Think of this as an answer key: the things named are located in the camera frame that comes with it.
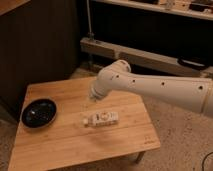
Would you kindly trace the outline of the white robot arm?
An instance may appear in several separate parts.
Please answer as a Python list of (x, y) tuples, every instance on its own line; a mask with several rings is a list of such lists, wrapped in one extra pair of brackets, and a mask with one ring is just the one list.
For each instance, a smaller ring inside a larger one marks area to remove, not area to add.
[(127, 61), (117, 60), (99, 71), (89, 97), (102, 100), (113, 90), (151, 96), (213, 118), (213, 80), (210, 78), (133, 74)]

